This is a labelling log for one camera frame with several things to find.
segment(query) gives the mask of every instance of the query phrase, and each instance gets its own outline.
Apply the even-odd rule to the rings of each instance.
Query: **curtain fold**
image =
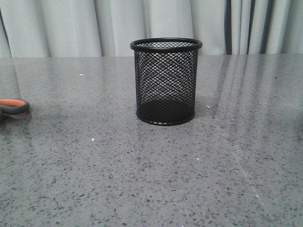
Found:
[[[132,56],[149,37],[199,54],[303,53],[301,0],[0,0],[0,57]]]

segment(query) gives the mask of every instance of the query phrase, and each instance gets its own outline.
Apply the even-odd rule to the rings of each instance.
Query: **mesh cylinder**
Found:
[[[201,47],[199,40],[186,38],[131,42],[139,119],[176,125],[195,116],[197,56]]]

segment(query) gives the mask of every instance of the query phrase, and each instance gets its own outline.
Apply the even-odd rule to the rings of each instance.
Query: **black rim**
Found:
[[[154,48],[154,47],[144,47],[138,44],[147,43],[163,43],[163,42],[184,42],[191,43],[190,46],[182,47],[170,47],[170,48]],[[177,53],[177,52],[188,52],[200,49],[202,47],[202,42],[197,39],[188,38],[151,38],[151,39],[140,39],[131,42],[131,49],[134,51],[149,52],[149,53]]]

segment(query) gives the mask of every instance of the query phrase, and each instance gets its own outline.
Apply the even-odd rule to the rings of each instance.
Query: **gray speckled countertop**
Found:
[[[303,226],[303,55],[199,56],[196,116],[135,115],[132,57],[1,59],[1,227]]]

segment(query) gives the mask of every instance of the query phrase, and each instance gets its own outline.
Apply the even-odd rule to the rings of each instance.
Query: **pen holder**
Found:
[[[152,38],[131,42],[137,116],[156,125],[177,125],[195,116],[199,40]]]

